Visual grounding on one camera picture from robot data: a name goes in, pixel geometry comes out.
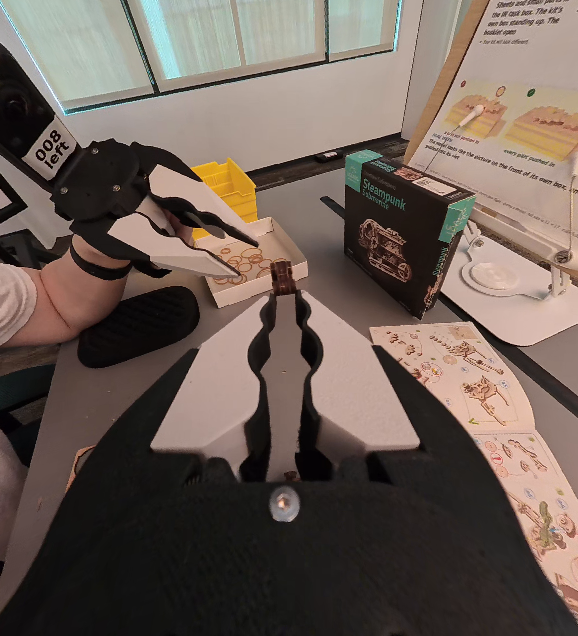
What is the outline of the illustrated instruction booklet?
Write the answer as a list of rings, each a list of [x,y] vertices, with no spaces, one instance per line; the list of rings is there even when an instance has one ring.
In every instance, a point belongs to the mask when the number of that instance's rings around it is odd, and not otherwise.
[[[516,376],[471,322],[371,327],[370,335],[468,431],[578,622],[578,499]]]

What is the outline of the small wooden model part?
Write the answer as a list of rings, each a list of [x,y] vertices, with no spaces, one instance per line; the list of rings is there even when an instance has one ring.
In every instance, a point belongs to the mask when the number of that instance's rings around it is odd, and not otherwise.
[[[270,265],[272,290],[276,297],[296,293],[296,281],[293,277],[291,261],[278,260]]]

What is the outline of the large window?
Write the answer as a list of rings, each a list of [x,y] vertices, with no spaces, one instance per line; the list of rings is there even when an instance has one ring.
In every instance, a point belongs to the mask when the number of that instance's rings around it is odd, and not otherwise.
[[[396,50],[401,1],[0,1],[65,113]]]

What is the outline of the white poster stand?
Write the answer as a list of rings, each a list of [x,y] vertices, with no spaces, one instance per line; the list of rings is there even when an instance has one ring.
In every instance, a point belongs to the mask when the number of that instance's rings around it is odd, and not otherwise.
[[[468,221],[442,292],[500,340],[529,346],[578,324],[578,288],[561,269],[550,271]]]

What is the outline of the dark teal chair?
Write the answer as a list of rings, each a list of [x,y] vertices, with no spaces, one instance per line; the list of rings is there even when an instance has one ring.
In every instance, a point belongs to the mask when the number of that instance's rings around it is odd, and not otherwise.
[[[20,462],[30,466],[41,418],[23,424],[12,412],[41,398],[50,390],[54,364],[14,371],[0,377],[0,430],[7,436]]]

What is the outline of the person's left forearm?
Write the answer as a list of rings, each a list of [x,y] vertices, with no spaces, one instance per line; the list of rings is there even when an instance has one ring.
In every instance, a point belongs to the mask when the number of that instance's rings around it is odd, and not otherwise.
[[[69,253],[38,271],[19,268],[35,284],[36,305],[2,347],[68,342],[100,322],[120,302],[126,277],[105,281],[83,271]]]

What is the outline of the person's left hand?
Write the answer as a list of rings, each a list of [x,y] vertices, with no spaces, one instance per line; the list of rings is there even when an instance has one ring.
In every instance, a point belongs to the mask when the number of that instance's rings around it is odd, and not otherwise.
[[[181,239],[183,242],[192,246],[193,241],[193,228],[186,226],[183,224],[175,215],[173,215],[170,211],[162,209],[163,214],[168,220],[170,226],[173,229],[174,234]]]

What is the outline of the pile of rubber bands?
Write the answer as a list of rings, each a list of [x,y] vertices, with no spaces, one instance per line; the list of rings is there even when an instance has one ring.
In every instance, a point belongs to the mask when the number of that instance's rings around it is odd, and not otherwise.
[[[260,248],[256,247],[246,247],[241,249],[235,246],[225,246],[219,248],[216,255],[218,258],[235,268],[238,272],[238,276],[236,278],[223,277],[211,279],[211,281],[219,286],[239,286],[248,281],[259,279],[270,274],[270,267],[272,263],[288,260],[282,256],[276,259],[269,258]]]

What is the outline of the instruction poster board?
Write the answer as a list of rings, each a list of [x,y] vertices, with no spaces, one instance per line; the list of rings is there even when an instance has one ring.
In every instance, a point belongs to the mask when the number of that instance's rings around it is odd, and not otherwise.
[[[578,1],[490,1],[410,164],[578,250]]]

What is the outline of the black model kit box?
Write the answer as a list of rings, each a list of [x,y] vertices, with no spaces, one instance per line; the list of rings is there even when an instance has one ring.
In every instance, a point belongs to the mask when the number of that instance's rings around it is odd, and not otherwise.
[[[365,149],[346,156],[344,250],[412,316],[431,309],[476,195]]]

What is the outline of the yellow plastic bin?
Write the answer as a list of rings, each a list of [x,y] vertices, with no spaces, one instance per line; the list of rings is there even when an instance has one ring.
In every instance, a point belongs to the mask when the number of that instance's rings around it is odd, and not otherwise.
[[[256,186],[232,159],[191,168],[246,223],[258,220]]]

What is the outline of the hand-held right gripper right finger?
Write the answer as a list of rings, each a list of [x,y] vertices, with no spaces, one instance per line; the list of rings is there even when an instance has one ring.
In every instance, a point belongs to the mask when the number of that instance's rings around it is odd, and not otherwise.
[[[311,294],[295,294],[303,388],[295,462],[302,481],[329,480],[349,457],[412,450],[419,437],[372,344]]]

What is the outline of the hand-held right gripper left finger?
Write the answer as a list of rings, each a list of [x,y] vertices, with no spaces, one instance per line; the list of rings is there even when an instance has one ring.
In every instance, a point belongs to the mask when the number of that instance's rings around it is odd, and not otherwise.
[[[270,357],[276,297],[262,298],[204,342],[151,449],[224,458],[243,481],[265,481],[270,416],[261,369]]]

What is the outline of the black wrist rest pad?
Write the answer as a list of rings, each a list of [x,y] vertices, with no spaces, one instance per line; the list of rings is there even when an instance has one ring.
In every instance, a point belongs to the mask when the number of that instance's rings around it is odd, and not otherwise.
[[[174,344],[192,333],[200,312],[188,288],[170,286],[119,303],[79,336],[77,356],[87,368],[106,368]]]

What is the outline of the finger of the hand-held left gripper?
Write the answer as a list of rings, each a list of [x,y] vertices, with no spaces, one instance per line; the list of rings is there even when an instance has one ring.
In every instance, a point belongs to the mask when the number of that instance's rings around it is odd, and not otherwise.
[[[213,236],[258,247],[255,233],[210,187],[177,171],[157,165],[148,177],[150,192],[164,209],[185,225],[198,226]]]
[[[135,212],[117,219],[108,234],[147,255],[166,269],[185,270],[215,279],[232,279],[241,273],[214,253],[190,247],[178,237],[159,233],[145,215]]]

